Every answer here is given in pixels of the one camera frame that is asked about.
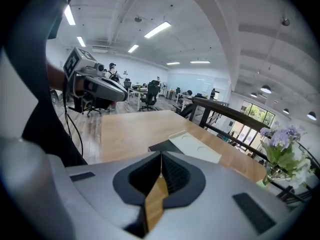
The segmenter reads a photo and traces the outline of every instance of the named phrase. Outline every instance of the white ceiling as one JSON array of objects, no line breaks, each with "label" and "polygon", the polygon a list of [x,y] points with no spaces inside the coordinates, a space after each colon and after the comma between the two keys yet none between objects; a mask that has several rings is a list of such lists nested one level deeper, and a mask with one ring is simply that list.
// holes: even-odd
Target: white ceiling
[{"label": "white ceiling", "polygon": [[[279,101],[275,110],[288,108],[290,116],[320,124],[306,117],[309,111],[320,117],[320,49],[287,0],[72,0],[70,6],[76,26],[64,18],[58,32],[65,46],[78,46],[82,36],[88,49],[103,45],[127,56],[137,44],[131,56],[164,67],[180,62],[168,66],[175,69],[196,69],[189,61],[209,60],[211,68],[230,73],[237,93],[249,97],[267,84],[269,99]],[[164,21],[171,27],[144,38]]]}]

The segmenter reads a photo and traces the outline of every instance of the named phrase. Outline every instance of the black cable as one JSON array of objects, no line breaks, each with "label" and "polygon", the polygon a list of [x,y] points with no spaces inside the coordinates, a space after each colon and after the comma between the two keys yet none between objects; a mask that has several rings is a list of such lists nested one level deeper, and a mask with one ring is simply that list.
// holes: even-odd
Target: black cable
[{"label": "black cable", "polygon": [[84,157],[84,145],[83,145],[83,143],[82,143],[82,139],[81,139],[80,132],[78,131],[78,128],[76,127],[74,121],[71,119],[70,115],[69,115],[68,112],[67,112],[67,102],[66,102],[67,83],[68,83],[68,80],[67,80],[67,78],[65,77],[65,78],[64,78],[64,81],[63,81],[63,87],[62,87],[62,99],[63,99],[63,106],[64,106],[64,118],[65,118],[65,121],[66,121],[66,125],[68,126],[69,136],[70,136],[71,140],[72,140],[72,136],[71,136],[71,131],[70,131],[70,127],[69,127],[69,120],[68,120],[68,118],[70,119],[70,121],[71,121],[71,123],[73,124],[76,132],[78,133],[79,139],[80,139],[80,143],[81,143],[81,156]]}]

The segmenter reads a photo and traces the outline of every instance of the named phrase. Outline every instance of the flower bouquet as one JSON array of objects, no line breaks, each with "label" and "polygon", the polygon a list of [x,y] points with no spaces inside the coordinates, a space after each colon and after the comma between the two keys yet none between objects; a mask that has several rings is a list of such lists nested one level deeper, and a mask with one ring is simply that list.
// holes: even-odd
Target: flower bouquet
[{"label": "flower bouquet", "polygon": [[261,145],[265,149],[269,160],[266,167],[266,176],[262,181],[264,185],[270,181],[279,169],[286,172],[285,178],[294,189],[304,184],[311,172],[311,161],[304,152],[294,148],[302,134],[293,125],[288,128],[280,128],[277,121],[275,122],[275,128],[262,128],[260,134],[270,138],[268,143],[261,140]]}]

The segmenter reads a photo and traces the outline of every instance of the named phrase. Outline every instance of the black cap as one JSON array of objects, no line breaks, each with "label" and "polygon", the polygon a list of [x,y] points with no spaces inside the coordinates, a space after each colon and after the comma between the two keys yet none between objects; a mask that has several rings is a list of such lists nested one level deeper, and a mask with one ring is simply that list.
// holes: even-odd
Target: black cap
[{"label": "black cap", "polygon": [[116,64],[110,63],[110,64],[109,64],[109,69],[111,69],[111,68],[114,67],[114,66],[116,66]]}]

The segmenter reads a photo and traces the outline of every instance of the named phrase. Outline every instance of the rectangular ceiling light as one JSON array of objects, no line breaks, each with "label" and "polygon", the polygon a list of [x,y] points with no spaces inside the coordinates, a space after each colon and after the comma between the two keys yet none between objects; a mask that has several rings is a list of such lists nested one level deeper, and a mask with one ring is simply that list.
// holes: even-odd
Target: rectangular ceiling light
[{"label": "rectangular ceiling light", "polygon": [[180,64],[180,62],[169,62],[169,63],[167,63],[167,65],[177,65],[177,64]]},{"label": "rectangular ceiling light", "polygon": [[196,60],[196,61],[190,61],[190,63],[193,63],[193,64],[196,64],[196,63],[209,64],[210,61],[200,61],[200,60]]},{"label": "rectangular ceiling light", "polygon": [[128,53],[132,53],[135,49],[137,49],[139,47],[139,45],[137,45],[137,44],[134,44],[131,48],[130,48],[130,50],[128,50]]},{"label": "rectangular ceiling light", "polygon": [[151,30],[148,34],[146,34],[144,37],[145,38],[150,38],[152,36],[154,36],[155,34],[159,33],[162,30],[165,30],[166,28],[170,27],[171,25],[168,22],[164,22],[161,25],[157,26],[156,28],[154,28],[153,30]]},{"label": "rectangular ceiling light", "polygon": [[71,9],[70,9],[69,5],[65,8],[64,15],[65,15],[65,17],[68,20],[70,25],[76,25],[74,17],[72,16]]},{"label": "rectangular ceiling light", "polygon": [[81,36],[77,36],[76,38],[78,38],[78,41],[79,41],[79,43],[80,43],[80,45],[81,45],[82,47],[86,47],[85,42],[84,42],[84,40],[82,39]]}]

